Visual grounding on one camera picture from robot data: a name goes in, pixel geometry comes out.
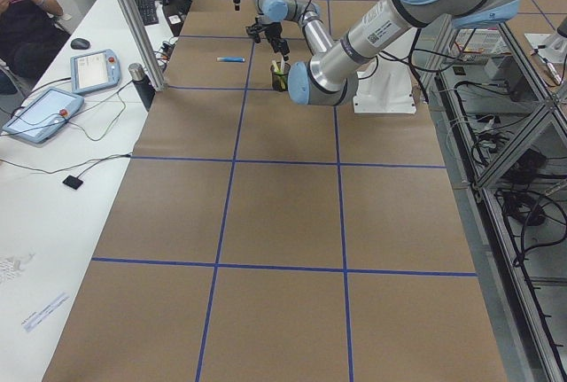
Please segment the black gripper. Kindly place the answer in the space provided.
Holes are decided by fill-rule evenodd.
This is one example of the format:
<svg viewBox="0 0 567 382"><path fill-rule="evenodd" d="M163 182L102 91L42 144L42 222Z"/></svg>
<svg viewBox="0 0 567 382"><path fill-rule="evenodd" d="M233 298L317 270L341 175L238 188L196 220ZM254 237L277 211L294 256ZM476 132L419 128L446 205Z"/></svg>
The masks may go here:
<svg viewBox="0 0 567 382"><path fill-rule="evenodd" d="M280 22L260 23L258 19L251 26L245 28L245 32L249 38L255 43L261 42L261 35L264 35L266 40L271 45L276 45L277 51L282 55L289 54L289 45L286 40L282 38L282 24Z"/></svg>

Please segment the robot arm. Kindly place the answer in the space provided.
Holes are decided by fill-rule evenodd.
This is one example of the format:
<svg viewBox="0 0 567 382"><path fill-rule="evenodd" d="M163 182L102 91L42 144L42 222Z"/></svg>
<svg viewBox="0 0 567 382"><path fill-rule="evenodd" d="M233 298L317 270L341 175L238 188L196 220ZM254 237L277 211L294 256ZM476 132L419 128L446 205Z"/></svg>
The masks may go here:
<svg viewBox="0 0 567 382"><path fill-rule="evenodd" d="M299 105L345 104L358 89L358 68L410 28L442 15L456 29L491 27L514 18L519 6L520 0L380 0L328 50L291 67L289 96Z"/></svg>
<svg viewBox="0 0 567 382"><path fill-rule="evenodd" d="M333 40L321 20L321 9L314 0L252 0L257 12L255 22L245 28L255 42L265 39L275 53L288 58L290 48L282 38L282 23L290 21L301 29L312 54L328 51Z"/></svg>

